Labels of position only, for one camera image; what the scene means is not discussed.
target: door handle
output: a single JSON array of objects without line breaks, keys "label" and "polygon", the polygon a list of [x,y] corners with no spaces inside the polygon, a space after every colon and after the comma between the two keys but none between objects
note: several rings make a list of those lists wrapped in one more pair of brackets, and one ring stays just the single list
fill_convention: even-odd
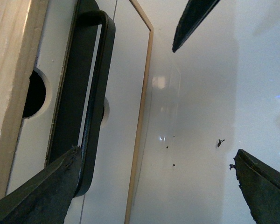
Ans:
[{"label": "door handle", "polygon": [[87,192],[93,177],[115,38],[115,24],[103,11],[90,11],[77,16],[47,155],[47,164],[50,164],[63,155],[65,149],[78,144],[94,49],[94,44],[90,42],[96,37],[97,28],[93,26],[99,24],[102,28],[86,110],[81,145],[82,166],[76,196]]}]

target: wooden trim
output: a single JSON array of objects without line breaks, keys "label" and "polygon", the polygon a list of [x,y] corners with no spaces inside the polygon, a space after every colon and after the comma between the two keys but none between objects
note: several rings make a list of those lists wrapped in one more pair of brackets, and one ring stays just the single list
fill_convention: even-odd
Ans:
[{"label": "wooden trim", "polygon": [[5,196],[48,0],[0,0],[0,199]]},{"label": "wooden trim", "polygon": [[141,8],[141,6],[139,5],[139,3],[136,0],[130,0],[130,2],[134,6],[134,8],[137,10],[138,14],[142,18],[142,20],[145,22],[145,24],[148,27],[148,29],[150,30],[150,32],[149,32],[149,39],[148,39],[148,46],[147,46],[147,55],[146,55],[142,94],[141,94],[141,101],[140,101],[137,131],[136,131],[133,162],[132,162],[132,169],[131,169],[130,185],[129,185],[129,191],[128,191],[127,202],[126,202],[125,224],[130,223],[130,217],[131,217],[133,192],[134,192],[134,187],[135,187],[135,178],[136,178],[136,174],[137,174],[137,162],[138,162],[138,157],[139,157],[141,131],[142,131],[142,124],[143,124],[144,108],[145,108],[146,89],[147,89],[150,59],[151,59],[151,52],[152,52],[153,38],[154,38],[154,28],[153,28],[151,22],[149,21],[149,19],[147,18],[147,16],[145,15],[143,9]]},{"label": "wooden trim", "polygon": [[145,22],[146,26],[148,27],[148,29],[150,31],[154,31],[154,27],[151,24],[151,22],[149,21],[148,17],[146,16],[145,12],[143,11],[142,7],[140,6],[140,4],[138,3],[137,0],[130,0],[131,4],[134,6],[134,8],[136,9],[136,11],[138,12],[139,16],[142,18],[142,20]]}]

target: wooden door frame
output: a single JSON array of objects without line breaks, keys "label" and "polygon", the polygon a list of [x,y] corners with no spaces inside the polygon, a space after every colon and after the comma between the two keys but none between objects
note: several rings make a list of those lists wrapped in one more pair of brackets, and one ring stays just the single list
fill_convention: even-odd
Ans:
[{"label": "wooden door frame", "polygon": [[0,0],[0,199],[5,196],[49,0]]}]

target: circular hole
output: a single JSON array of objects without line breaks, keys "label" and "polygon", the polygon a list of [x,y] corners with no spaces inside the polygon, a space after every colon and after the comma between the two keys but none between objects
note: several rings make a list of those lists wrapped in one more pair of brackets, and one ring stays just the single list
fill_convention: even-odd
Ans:
[{"label": "circular hole", "polygon": [[46,99],[46,87],[40,75],[33,70],[30,76],[30,83],[25,102],[23,118],[36,114]]},{"label": "circular hole", "polygon": [[109,102],[108,102],[107,98],[105,97],[101,127],[106,126],[107,120],[109,118],[109,113],[110,113],[110,106],[109,106]]}]

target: dark speck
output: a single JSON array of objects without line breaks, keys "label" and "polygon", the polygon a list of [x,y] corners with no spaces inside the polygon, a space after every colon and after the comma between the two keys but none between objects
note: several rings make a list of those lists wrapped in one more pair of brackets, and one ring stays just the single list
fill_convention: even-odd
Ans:
[{"label": "dark speck", "polygon": [[233,164],[229,164],[229,166],[230,166],[229,170],[231,170],[232,168],[233,168],[233,169],[236,169],[236,166],[233,165]]},{"label": "dark speck", "polygon": [[224,141],[225,141],[225,139],[223,139],[223,140],[220,140],[220,139],[219,139],[219,142],[218,142],[218,144],[217,144],[217,147],[219,148],[220,145],[222,144],[222,142],[224,142]]}]

